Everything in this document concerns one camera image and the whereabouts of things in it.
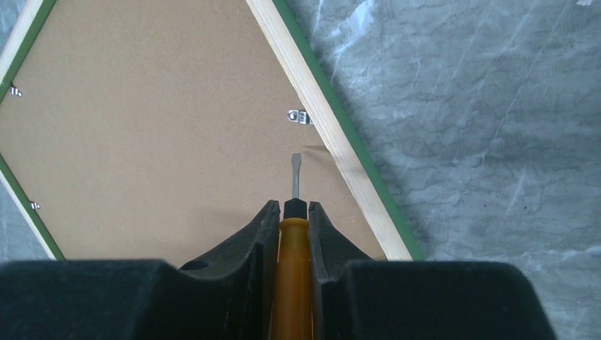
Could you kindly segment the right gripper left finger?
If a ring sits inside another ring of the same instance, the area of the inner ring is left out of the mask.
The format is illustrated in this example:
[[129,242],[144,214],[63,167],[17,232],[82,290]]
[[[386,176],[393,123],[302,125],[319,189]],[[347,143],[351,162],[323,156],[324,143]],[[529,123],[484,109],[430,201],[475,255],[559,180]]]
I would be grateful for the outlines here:
[[265,339],[279,204],[176,268],[163,260],[1,265],[2,339]]

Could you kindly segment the green wooden picture frame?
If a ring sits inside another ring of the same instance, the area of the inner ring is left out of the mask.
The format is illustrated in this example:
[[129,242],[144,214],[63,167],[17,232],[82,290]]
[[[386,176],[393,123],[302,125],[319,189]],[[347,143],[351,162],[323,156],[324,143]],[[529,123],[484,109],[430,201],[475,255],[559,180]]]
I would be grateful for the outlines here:
[[2,50],[1,184],[50,259],[182,265],[288,200],[296,152],[354,245],[422,258],[284,1],[26,1]]

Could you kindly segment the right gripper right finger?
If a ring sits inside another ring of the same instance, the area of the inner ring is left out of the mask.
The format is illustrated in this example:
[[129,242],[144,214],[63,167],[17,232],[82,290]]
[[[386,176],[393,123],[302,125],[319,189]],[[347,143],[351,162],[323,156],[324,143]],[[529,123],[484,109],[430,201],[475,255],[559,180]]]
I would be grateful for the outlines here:
[[555,339],[532,284],[489,261],[376,261],[308,208],[316,339]]

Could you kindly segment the orange handled screwdriver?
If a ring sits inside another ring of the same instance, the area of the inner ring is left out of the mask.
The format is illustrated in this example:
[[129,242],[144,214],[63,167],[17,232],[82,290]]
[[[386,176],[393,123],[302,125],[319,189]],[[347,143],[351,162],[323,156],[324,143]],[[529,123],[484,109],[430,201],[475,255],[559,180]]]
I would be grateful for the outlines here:
[[274,284],[272,339],[312,339],[312,283],[308,204],[300,198],[302,155],[294,153],[292,198],[279,224],[279,253]]

